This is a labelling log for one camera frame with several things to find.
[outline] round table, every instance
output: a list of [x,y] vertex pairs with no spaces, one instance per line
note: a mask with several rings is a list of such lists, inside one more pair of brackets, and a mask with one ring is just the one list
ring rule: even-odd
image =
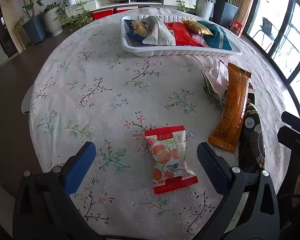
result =
[[[204,92],[204,56],[142,58],[122,49],[120,18],[148,14],[193,17],[168,9],[135,9],[73,33],[52,52],[34,82],[30,133],[44,172],[63,165],[86,141],[96,145],[97,157],[71,199],[99,234],[192,239],[222,199],[196,157],[198,144],[208,140],[222,109]],[[225,31],[242,55],[223,61],[252,73],[266,169],[278,190],[290,158],[276,139],[285,110],[281,90],[262,58]],[[187,159],[199,183],[154,195],[154,160],[144,131],[174,125],[186,129]],[[237,165],[237,152],[214,150],[230,166]]]

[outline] blue flower pot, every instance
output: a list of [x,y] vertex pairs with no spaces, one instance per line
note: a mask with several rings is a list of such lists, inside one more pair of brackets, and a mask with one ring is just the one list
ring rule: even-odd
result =
[[43,16],[41,13],[27,21],[22,27],[34,45],[43,41],[47,36],[46,26],[44,25]]
[[237,11],[237,6],[234,6],[222,0],[216,0],[213,8],[212,21],[225,28],[229,28]]

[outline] teal snack package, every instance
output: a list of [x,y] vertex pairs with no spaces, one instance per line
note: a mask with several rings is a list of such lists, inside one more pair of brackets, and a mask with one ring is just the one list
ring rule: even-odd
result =
[[211,32],[212,32],[212,36],[211,35],[206,35],[204,37],[206,43],[215,49],[226,49],[226,50],[232,50],[227,35],[225,33],[225,31],[219,27],[216,24],[211,24],[208,22],[203,22],[203,21],[197,21],[200,24],[206,26]]

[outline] metal screw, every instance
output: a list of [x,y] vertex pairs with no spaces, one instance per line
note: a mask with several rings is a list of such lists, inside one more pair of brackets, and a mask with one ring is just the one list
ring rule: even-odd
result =
[[239,167],[232,167],[232,171],[234,173],[239,173],[240,172],[240,168]]
[[55,166],[55,167],[53,167],[52,171],[54,173],[59,173],[61,171],[61,167],[60,166]]
[[270,174],[269,174],[269,171],[266,171],[266,170],[263,170],[262,171],[262,174],[266,177],[268,177]]
[[27,170],[23,173],[23,176],[28,177],[28,176],[30,176],[30,174],[31,174],[31,171]]

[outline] white plastic tray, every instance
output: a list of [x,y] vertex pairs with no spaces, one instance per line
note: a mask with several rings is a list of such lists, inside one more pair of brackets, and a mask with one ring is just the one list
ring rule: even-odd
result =
[[[228,35],[228,40],[232,50],[225,49],[214,49],[205,47],[195,47],[195,46],[144,46],[144,47],[134,47],[126,33],[129,28],[124,20],[141,20],[149,15],[128,15],[121,18],[121,45],[126,51],[133,52],[140,57],[152,57],[161,55],[216,55],[216,56],[230,56],[230,55],[241,55],[241,50],[231,41],[233,37]],[[181,22],[181,19],[194,20],[194,18],[180,17],[175,15],[157,15],[163,22]]]

